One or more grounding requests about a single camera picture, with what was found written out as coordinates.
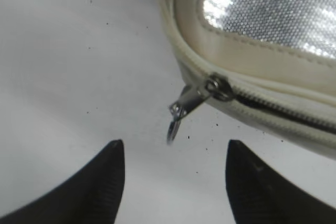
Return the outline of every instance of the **zipper teeth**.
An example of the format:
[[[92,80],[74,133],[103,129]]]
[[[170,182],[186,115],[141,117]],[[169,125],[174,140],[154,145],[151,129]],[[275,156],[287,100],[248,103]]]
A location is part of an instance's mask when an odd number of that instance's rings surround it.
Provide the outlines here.
[[[277,123],[271,120],[266,120],[263,117],[260,117],[258,115],[255,115],[254,113],[250,113],[246,110],[243,110],[241,108],[238,108],[237,105],[230,104],[229,105],[233,110],[237,111],[238,113],[244,114],[250,118],[254,118],[255,120],[262,122],[264,125],[268,125],[271,127],[276,127],[277,129],[280,129],[285,132],[290,132],[292,134],[297,134],[299,136],[304,136],[308,139],[311,139],[313,141],[318,140],[320,143],[322,143],[325,146],[328,146],[330,148],[336,148],[334,138],[330,136],[330,133],[312,133],[312,132],[307,132],[302,129],[297,129],[296,127],[293,127],[291,125],[284,125],[282,123]]]
[[[317,124],[317,125],[321,125],[321,126],[325,126],[328,128],[332,128],[332,129],[336,129],[336,125],[334,123],[328,122],[326,119],[321,119],[312,115],[307,115],[304,112],[297,112],[288,108],[285,108],[284,106],[272,103],[270,101],[266,101],[262,98],[259,98],[257,95],[246,92],[245,90],[242,90],[241,88],[237,87],[237,86],[233,86],[232,87],[234,89],[234,92],[236,95],[241,95],[244,98],[247,98],[249,100],[252,100],[254,102],[257,102],[259,104],[262,104],[264,106],[267,106],[271,109],[274,109],[276,111],[279,111],[281,113],[287,114],[289,116],[293,116],[299,119],[302,119],[304,121],[313,123],[313,124]]]

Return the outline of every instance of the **silver sequined fabric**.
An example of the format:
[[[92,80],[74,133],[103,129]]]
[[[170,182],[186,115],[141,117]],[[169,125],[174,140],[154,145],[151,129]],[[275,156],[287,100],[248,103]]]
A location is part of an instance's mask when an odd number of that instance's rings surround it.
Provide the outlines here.
[[[336,58],[336,0],[205,0],[203,11],[215,28]]]

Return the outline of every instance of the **zipper pull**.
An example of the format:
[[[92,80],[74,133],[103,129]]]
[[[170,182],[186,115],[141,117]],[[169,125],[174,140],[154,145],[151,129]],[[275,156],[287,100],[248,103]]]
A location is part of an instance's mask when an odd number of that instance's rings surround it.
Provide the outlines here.
[[[208,76],[198,87],[184,87],[180,98],[169,106],[173,121],[167,133],[168,144],[173,143],[179,131],[181,120],[211,97],[228,102],[233,100],[235,96],[227,80],[216,74]]]

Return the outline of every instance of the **zipper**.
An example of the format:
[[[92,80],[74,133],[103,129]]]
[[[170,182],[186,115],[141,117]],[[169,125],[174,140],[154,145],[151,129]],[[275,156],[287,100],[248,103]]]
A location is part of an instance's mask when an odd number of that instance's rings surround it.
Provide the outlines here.
[[[299,113],[284,106],[263,100],[238,87],[232,87],[226,78],[218,74],[212,74],[207,76],[201,84],[195,87],[185,86],[179,99],[169,106],[173,120],[167,134],[168,144],[173,143],[182,119],[210,98],[221,102],[235,100],[249,108],[336,135],[336,124],[332,122],[305,113]]]
[[[173,120],[167,133],[168,144],[173,143],[179,131],[181,120],[210,98],[222,102],[234,100],[235,95],[226,78],[212,74],[196,87],[190,85],[184,87],[180,98],[169,106]]]

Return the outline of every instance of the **white zippered pouch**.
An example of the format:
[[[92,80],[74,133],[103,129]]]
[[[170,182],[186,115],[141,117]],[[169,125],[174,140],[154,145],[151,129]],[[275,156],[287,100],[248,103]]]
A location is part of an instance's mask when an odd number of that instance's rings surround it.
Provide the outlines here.
[[[186,87],[172,142],[203,102],[336,157],[336,0],[159,0]]]

